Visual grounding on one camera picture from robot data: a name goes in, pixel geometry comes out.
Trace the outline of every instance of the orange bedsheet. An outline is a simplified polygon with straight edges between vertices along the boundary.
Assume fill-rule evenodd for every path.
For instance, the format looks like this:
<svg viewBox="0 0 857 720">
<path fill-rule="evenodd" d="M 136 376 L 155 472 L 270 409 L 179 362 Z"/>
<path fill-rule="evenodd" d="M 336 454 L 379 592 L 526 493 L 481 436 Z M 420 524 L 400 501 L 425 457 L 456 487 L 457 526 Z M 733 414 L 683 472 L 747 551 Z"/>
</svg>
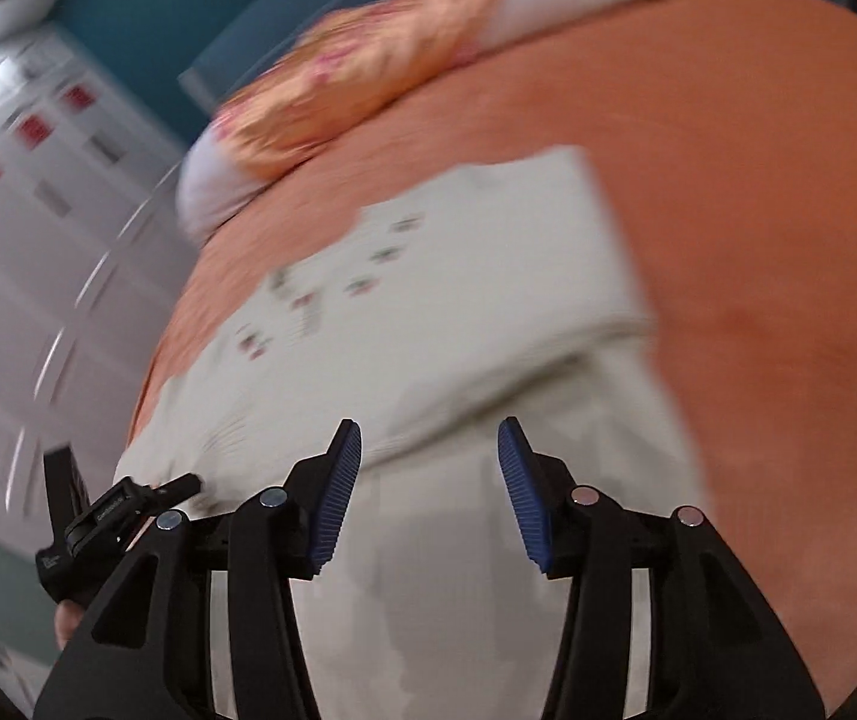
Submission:
<svg viewBox="0 0 857 720">
<path fill-rule="evenodd" d="M 636 4 L 356 127 L 206 247 L 134 429 L 267 271 L 358 207 L 552 143 L 588 151 L 717 524 L 836 706 L 857 683 L 857 17 L 823 1 Z"/>
</svg>

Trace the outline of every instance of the human hand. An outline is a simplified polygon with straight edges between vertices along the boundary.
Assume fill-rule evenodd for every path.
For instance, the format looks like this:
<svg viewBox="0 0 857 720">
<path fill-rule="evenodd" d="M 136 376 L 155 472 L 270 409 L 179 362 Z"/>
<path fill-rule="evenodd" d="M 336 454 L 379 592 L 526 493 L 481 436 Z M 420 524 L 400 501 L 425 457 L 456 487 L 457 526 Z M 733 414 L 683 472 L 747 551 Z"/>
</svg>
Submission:
<svg viewBox="0 0 857 720">
<path fill-rule="evenodd" d="M 68 640 L 73 637 L 82 622 L 85 608 L 74 601 L 62 601 L 55 608 L 55 640 L 59 649 L 64 650 Z"/>
</svg>

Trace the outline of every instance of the bed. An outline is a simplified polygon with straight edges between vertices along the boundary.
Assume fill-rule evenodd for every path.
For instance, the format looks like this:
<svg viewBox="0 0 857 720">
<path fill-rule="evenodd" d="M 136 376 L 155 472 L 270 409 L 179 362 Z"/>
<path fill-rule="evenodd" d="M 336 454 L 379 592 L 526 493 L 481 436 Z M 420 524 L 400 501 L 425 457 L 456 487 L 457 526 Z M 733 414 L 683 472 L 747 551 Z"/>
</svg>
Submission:
<svg viewBox="0 0 857 720">
<path fill-rule="evenodd" d="M 826 1 L 625 5 L 443 74 L 351 129 L 205 246 L 133 436 L 265 275 L 337 241 L 362 206 L 460 162 L 556 143 L 590 155 L 633 253 L 657 315 L 654 365 L 694 437 L 713 518 L 837 707 L 857 684 L 857 15 Z M 547 451 L 566 449 L 579 451 Z M 384 490 L 406 463 L 379 471 Z M 440 463 L 427 487 L 441 483 Z M 524 613 L 525 593 L 509 613 Z M 428 613 L 441 615 L 436 601 Z M 350 627 L 346 617 L 319 624 Z M 498 646 L 523 650 L 513 637 L 526 630 Z M 403 652 L 444 646 L 408 634 Z M 339 655 L 319 651 L 313 664 L 306 649 L 313 674 Z M 513 668 L 544 679 L 550 659 L 525 658 Z M 365 691 L 320 703 L 339 716 L 452 716 L 444 693 L 465 675 L 396 678 L 409 695 L 391 712 Z M 527 712 L 530 695 L 505 692 L 518 679 L 479 677 L 509 703 L 465 717 Z"/>
</svg>

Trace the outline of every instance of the metal screw head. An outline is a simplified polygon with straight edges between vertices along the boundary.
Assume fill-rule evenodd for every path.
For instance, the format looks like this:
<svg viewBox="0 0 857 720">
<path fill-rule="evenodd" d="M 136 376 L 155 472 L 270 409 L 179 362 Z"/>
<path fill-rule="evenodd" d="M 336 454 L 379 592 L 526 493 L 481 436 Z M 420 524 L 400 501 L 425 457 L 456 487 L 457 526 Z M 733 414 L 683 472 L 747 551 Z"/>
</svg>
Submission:
<svg viewBox="0 0 857 720">
<path fill-rule="evenodd" d="M 682 525 L 687 525 L 689 528 L 697 528 L 705 522 L 705 514 L 694 506 L 682 506 L 678 509 L 678 518 Z"/>
<path fill-rule="evenodd" d="M 590 488 L 587 485 L 571 490 L 571 500 L 579 506 L 592 506 L 602 499 L 601 493 L 595 488 Z"/>
<path fill-rule="evenodd" d="M 185 514 L 182 514 L 177 509 L 168 509 L 167 512 L 158 514 L 155 524 L 158 525 L 160 530 L 174 531 L 175 528 L 182 524 L 182 519 L 184 518 Z"/>
<path fill-rule="evenodd" d="M 288 500 L 288 493 L 283 488 L 268 488 L 262 490 L 258 497 L 258 502 L 266 509 L 278 509 L 285 501 Z"/>
</svg>

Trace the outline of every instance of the white cabinet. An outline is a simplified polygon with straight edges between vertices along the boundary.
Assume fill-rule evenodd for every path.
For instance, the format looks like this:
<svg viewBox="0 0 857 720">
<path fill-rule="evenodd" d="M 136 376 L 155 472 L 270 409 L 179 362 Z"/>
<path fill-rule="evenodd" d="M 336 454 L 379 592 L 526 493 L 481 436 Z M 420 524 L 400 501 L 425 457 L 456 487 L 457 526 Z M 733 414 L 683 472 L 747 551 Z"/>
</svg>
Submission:
<svg viewBox="0 0 857 720">
<path fill-rule="evenodd" d="M 0 542 L 50 541 L 41 456 L 109 483 L 197 252 L 175 143 L 57 36 L 0 50 Z"/>
</svg>

